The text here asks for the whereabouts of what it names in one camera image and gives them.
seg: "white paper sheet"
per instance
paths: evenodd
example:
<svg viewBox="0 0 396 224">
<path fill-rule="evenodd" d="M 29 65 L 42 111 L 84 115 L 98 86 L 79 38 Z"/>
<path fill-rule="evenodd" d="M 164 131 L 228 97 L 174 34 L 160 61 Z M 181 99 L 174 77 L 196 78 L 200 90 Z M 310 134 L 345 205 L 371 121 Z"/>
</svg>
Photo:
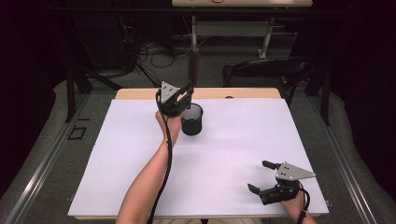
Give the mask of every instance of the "white paper sheet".
<svg viewBox="0 0 396 224">
<path fill-rule="evenodd" d="M 180 133 L 156 217 L 284 216 L 262 205 L 248 183 L 276 184 L 262 161 L 312 167 L 284 100 L 193 100 L 204 110 L 203 129 Z M 130 184 L 162 141 L 153 100 L 113 100 L 70 207 L 72 217 L 115 217 Z M 328 213 L 315 178 L 302 180 L 312 214 Z"/>
</svg>

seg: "pen holder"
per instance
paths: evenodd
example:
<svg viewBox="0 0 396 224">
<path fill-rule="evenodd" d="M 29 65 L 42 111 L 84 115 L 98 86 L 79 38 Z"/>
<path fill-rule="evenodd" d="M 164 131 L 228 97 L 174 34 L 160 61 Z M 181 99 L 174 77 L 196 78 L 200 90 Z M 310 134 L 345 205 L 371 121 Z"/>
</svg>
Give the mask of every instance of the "pen holder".
<svg viewBox="0 0 396 224">
<path fill-rule="evenodd" d="M 181 118 L 181 131 L 186 135 L 196 135 L 202 130 L 202 115 L 204 110 L 198 104 L 191 104 L 191 108 L 184 112 Z"/>
</svg>

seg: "chair backrest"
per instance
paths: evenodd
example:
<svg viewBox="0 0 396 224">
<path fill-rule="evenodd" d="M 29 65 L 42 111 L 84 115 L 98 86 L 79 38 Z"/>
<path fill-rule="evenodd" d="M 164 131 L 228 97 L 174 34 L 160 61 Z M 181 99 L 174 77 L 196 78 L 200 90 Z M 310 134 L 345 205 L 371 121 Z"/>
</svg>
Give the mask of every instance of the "chair backrest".
<svg viewBox="0 0 396 224">
<path fill-rule="evenodd" d="M 263 58 L 227 64 L 223 67 L 223 87 L 275 87 L 289 105 L 297 84 L 314 69 L 313 60 L 306 57 Z"/>
</svg>

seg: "gray carpet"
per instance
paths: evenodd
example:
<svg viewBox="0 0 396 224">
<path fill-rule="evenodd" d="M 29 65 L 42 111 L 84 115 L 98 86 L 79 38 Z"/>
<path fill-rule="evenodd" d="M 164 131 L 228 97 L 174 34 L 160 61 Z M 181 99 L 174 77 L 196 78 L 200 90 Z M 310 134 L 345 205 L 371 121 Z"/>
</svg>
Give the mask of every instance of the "gray carpet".
<svg viewBox="0 0 396 224">
<path fill-rule="evenodd" d="M 208 39 L 200 47 L 200 76 L 199 87 L 220 87 L 221 68 L 227 63 L 237 63 L 257 57 L 257 49 L 261 46 L 257 39 L 232 38 Z M 281 57 L 289 54 L 292 38 L 288 36 L 273 37 L 268 57 Z M 174 85 L 186 83 L 187 57 L 177 57 L 165 68 L 158 68 L 148 60 L 145 66 L 161 79 Z M 156 55 L 153 63 L 168 65 L 172 58 L 166 55 Z M 114 78 L 113 81 L 128 88 L 150 87 L 148 79 L 134 71 L 125 77 Z M 111 99 L 115 92 L 102 83 L 92 80 L 95 91 L 87 96 L 76 120 L 71 124 L 78 128 L 86 128 L 80 140 L 65 140 L 60 146 L 55 163 L 50 167 L 44 184 L 26 209 L 22 223 L 114 223 L 109 221 L 78 221 L 67 216 L 71 201 L 69 196 L 78 188 L 92 146 L 100 132 Z M 31 155 L 23 165 L 19 175 L 0 201 L 0 222 L 7 220 L 12 209 L 23 194 L 29 180 L 35 173 L 40 162 L 53 147 L 58 133 L 64 126 L 66 118 L 65 86 L 62 83 L 56 88 L 57 102 L 37 140 Z M 340 167 L 334 159 L 332 144 L 326 134 L 322 121 L 318 118 L 315 107 L 316 99 L 306 98 L 302 91 L 296 93 L 290 107 L 299 134 L 302 138 L 306 153 L 318 175 L 318 182 L 326 200 L 332 206 L 330 214 L 318 217 L 319 223 L 362 223 L 359 211 L 354 204 L 348 186 L 340 174 Z M 352 135 L 348 126 L 347 115 L 343 102 L 332 94 L 330 104 L 330 123 L 334 136 L 346 155 L 353 175 L 360 183 L 361 191 L 366 196 L 367 203 L 372 208 L 377 223 L 396 223 L 396 206 L 394 201 L 375 183 L 365 164 L 361 161 L 353 146 Z M 264 223 L 293 223 L 287 218 L 264 220 Z"/>
</svg>

